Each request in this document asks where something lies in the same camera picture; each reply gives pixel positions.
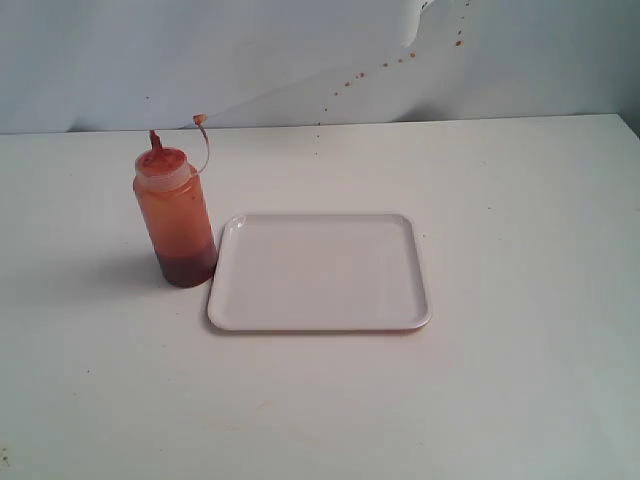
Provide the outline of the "white backdrop sheet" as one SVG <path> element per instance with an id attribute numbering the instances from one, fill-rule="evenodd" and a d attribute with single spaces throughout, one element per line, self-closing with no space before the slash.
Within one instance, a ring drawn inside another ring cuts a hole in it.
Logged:
<path id="1" fill-rule="evenodd" d="M 5 133 L 619 114 L 635 1 L 5 1 Z"/>

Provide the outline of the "white rectangular tray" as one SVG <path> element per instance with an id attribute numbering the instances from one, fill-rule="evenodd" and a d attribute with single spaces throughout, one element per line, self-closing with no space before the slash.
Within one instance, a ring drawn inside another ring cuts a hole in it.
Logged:
<path id="1" fill-rule="evenodd" d="M 232 333 L 418 330 L 432 303 L 413 223 L 397 213 L 237 215 L 207 315 Z"/>

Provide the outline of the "red sauce squeeze bottle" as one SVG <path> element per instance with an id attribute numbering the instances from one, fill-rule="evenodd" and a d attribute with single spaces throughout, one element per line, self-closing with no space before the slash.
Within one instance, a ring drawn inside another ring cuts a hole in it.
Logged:
<path id="1" fill-rule="evenodd" d="M 218 251 L 201 174 L 181 149 L 166 146 L 156 131 L 135 160 L 133 192 L 161 273 L 174 287 L 191 288 L 214 274 Z"/>

